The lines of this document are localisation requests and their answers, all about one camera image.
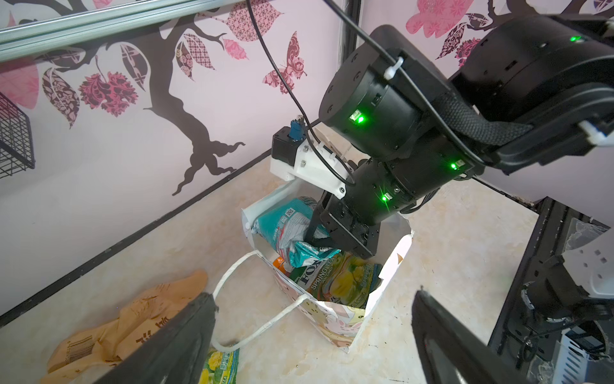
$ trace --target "metal wire basket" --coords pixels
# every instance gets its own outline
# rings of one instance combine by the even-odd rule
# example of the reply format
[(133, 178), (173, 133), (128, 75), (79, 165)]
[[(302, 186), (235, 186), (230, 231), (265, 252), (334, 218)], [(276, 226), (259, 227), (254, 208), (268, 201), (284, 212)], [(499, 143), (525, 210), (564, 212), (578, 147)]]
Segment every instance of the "metal wire basket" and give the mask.
[(34, 168), (30, 120), (0, 93), (0, 179)]

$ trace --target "brown paper bag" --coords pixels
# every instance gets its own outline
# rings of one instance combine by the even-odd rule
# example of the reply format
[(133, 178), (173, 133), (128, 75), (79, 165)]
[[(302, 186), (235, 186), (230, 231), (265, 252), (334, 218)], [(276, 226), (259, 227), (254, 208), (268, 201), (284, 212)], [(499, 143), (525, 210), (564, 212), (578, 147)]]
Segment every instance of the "brown paper bag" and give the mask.
[(178, 314), (207, 285), (207, 274), (159, 284), (120, 310), (119, 318), (79, 332), (58, 345), (41, 384), (65, 384), (92, 366), (116, 366)]

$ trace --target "butterfly decal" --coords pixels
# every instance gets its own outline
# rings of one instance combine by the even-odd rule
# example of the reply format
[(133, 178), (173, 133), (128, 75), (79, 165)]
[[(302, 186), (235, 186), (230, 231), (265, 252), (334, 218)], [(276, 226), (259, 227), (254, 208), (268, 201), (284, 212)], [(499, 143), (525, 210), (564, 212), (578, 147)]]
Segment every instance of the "butterfly decal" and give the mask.
[[(304, 72), (305, 61), (298, 57), (298, 53), (300, 48), (298, 46), (298, 38), (297, 33), (294, 32), (292, 38), (290, 38), (290, 44), (288, 45), (288, 52), (286, 54), (286, 66), (280, 66), (279, 72), (281, 76), (284, 78), (288, 86), (291, 90), (294, 89), (294, 81), (292, 80), (295, 77), (297, 80), (301, 78), (302, 75), (307, 76), (307, 73)], [(262, 80), (264, 84), (268, 84), (273, 88), (279, 86), (279, 90), (281, 93), (288, 93), (288, 89), (281, 83), (279, 80), (279, 76), (275, 71), (269, 72), (264, 80)]]

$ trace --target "blue connector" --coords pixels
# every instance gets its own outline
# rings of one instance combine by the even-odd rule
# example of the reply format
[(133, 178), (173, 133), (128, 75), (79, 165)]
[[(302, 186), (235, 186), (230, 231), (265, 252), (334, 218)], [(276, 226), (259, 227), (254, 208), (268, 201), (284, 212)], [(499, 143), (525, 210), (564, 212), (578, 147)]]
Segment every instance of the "blue connector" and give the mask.
[(290, 138), (294, 141), (304, 140), (303, 127), (298, 120), (293, 120), (290, 122), (290, 133), (288, 136), (290, 136)]

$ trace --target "barcode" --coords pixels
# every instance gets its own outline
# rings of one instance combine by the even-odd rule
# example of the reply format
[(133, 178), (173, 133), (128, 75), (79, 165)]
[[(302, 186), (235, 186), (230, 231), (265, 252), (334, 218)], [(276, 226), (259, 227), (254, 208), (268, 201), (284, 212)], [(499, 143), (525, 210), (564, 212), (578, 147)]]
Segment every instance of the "barcode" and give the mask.
[(94, 340), (92, 340), (91, 336), (78, 342), (68, 343), (66, 348), (66, 364), (91, 354), (92, 348), (94, 348)]

